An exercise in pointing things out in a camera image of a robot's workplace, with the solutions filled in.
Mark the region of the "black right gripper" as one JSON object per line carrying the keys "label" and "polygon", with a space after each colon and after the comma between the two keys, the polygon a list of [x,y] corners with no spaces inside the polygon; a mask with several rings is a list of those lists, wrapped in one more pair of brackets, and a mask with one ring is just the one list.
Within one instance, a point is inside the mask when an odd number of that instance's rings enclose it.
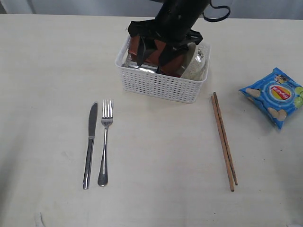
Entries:
{"label": "black right gripper", "polygon": [[131,21],[129,35],[139,37],[137,65],[144,63],[147,50],[157,50],[156,40],[163,42],[161,67],[179,56],[183,58],[189,50],[188,43],[199,44],[203,40],[191,28],[208,5],[209,0],[166,0],[154,19]]}

